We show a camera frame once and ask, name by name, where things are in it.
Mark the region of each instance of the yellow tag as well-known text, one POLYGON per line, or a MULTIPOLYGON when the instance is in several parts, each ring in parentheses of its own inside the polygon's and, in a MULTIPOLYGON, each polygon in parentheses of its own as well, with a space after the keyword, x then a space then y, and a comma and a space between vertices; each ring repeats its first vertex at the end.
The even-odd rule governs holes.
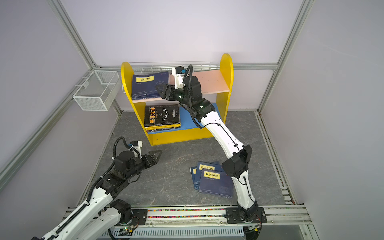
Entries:
POLYGON ((220 179, 220 173, 214 173, 214 172, 207 172, 207 171, 204 171, 204 177, 210 177, 210 178, 220 179))
POLYGON ((203 170, 203 168, 205 169, 209 169, 209 170, 215 170, 215 167, 211 167, 211 166, 207 166, 207 165, 200 165, 200 170, 203 170))
POLYGON ((153 80, 155 80, 155 76, 149 76, 149 77, 145 77, 145 78, 136 77, 137 83, 149 82, 149 81, 153 81, 153 80))

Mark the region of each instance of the blue shelf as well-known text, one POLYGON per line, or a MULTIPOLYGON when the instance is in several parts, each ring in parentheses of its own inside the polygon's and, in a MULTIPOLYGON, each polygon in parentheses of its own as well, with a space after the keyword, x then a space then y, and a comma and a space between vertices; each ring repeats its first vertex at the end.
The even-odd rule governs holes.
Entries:
MULTIPOLYGON (((216 103, 212 103, 212 105, 215 107, 218 115, 220 116, 221 118, 221 115, 220 115, 220 112, 218 111, 217 109, 217 105, 216 103)), ((148 134, 155 134, 155 133, 162 133, 162 132, 173 132, 173 131, 179 131, 179 130, 187 130, 187 129, 193 129, 193 128, 197 128, 197 126, 194 124, 194 122, 192 121, 192 118, 191 116, 189 115, 189 112, 187 110, 185 110, 184 108, 182 107, 179 107, 179 112, 180 112, 180 123, 181 123, 181 127, 180 128, 176 128, 176 129, 171 129, 171 130, 164 130, 164 131, 159 131, 159 132, 149 132, 148 134)))

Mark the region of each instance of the white mesh basket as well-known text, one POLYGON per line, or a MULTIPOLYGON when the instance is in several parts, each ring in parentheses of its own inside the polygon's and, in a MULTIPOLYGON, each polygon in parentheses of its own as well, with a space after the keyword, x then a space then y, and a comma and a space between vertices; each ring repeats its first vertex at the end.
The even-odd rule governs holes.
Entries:
POLYGON ((117 71, 93 71, 73 95, 85 111, 108 111, 120 84, 117 71))

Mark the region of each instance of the white wall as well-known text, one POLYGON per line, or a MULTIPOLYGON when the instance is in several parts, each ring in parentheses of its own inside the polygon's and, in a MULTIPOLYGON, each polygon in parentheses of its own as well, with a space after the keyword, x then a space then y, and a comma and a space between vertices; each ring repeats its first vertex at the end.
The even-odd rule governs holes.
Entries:
POLYGON ((75 207, 116 120, 73 102, 6 188, 0 192, 2 239, 42 237, 75 207))
MULTIPOLYGON (((233 87, 229 110, 257 109, 263 98, 265 89, 272 77, 272 70, 236 70, 233 76, 233 87)), ((204 98, 216 102, 216 94, 204 94, 204 98)), ((121 110, 133 111, 131 104, 121 87, 116 96, 121 110)), ((169 104, 166 100, 148 102, 150 105, 169 104)))
POLYGON ((98 65, 277 62, 302 0, 62 0, 98 65))
POLYGON ((0 1, 0 33, 1 168, 88 68, 45 0, 0 1))
POLYGON ((320 239, 382 239, 384 2, 317 0, 262 116, 320 239))

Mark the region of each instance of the book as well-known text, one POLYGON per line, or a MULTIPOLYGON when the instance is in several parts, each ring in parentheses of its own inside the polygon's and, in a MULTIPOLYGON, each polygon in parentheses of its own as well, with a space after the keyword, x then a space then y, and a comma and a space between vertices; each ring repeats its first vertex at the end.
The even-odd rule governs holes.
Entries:
POLYGON ((196 176, 194 183, 200 184, 201 172, 203 169, 224 172, 223 167, 220 164, 212 164, 207 162, 197 162, 196 176))
MULTIPOLYGON (((219 164, 219 162, 215 161, 215 162, 211 162, 211 164, 219 164)), ((189 168, 189 170, 191 171, 192 183, 194 185, 195 190, 199 189, 199 184, 195 183, 196 169, 197 169, 197 167, 190 167, 189 168)))
POLYGON ((203 169, 199 192, 221 197, 233 197, 233 182, 225 172, 203 169))
POLYGON ((153 73, 149 75, 133 75, 132 77, 132 100, 159 98, 155 86, 158 84, 169 83, 169 73, 153 73))
POLYGON ((171 129, 177 129, 180 127, 166 127, 166 128, 160 128, 160 129, 152 129, 152 130, 146 130, 147 132, 160 132, 164 130, 171 130, 171 129))
POLYGON ((181 124, 178 105, 159 105, 145 107, 144 127, 148 128, 148 130, 180 126, 181 124))

